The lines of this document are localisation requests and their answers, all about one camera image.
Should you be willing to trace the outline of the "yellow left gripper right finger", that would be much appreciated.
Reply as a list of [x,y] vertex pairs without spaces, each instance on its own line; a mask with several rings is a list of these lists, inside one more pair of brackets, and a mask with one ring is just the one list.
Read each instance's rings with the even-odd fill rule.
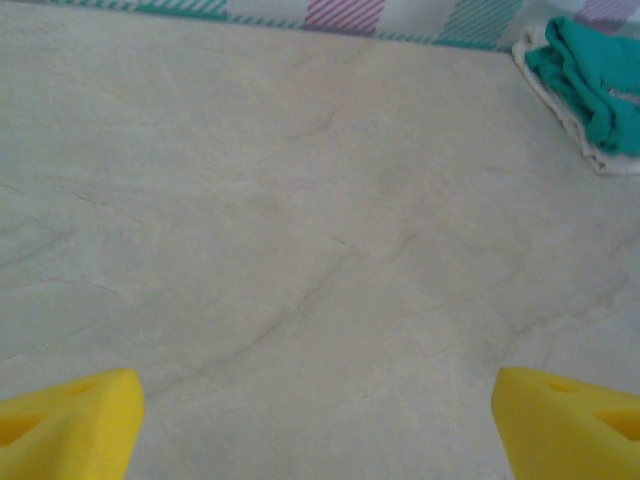
[[516,479],[637,479],[639,397],[521,367],[499,370],[492,415]]

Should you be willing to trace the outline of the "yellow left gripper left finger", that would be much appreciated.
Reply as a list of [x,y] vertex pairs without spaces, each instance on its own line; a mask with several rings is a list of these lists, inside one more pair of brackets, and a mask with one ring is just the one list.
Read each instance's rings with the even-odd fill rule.
[[1,401],[3,479],[123,479],[144,421],[138,373],[114,369]]

